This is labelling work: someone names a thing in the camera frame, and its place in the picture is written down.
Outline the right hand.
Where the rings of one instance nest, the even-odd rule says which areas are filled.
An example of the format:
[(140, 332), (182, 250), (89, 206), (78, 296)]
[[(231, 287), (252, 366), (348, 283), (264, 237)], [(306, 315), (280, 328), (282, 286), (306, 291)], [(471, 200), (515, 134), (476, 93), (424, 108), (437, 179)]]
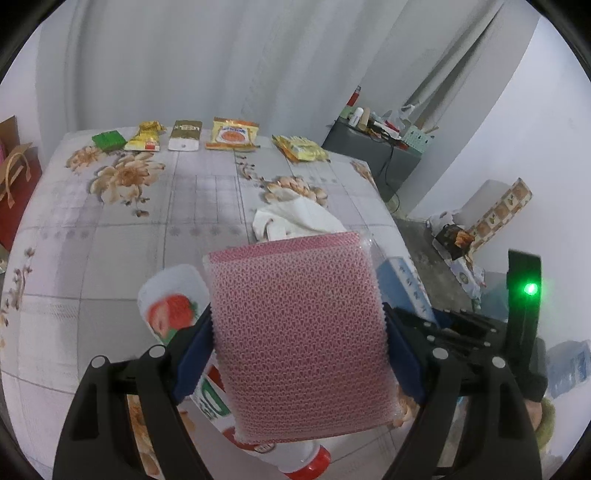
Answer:
[(535, 402), (529, 399), (524, 400), (525, 407), (527, 409), (530, 422), (534, 430), (537, 430), (542, 423), (543, 419), (543, 407), (541, 402)]

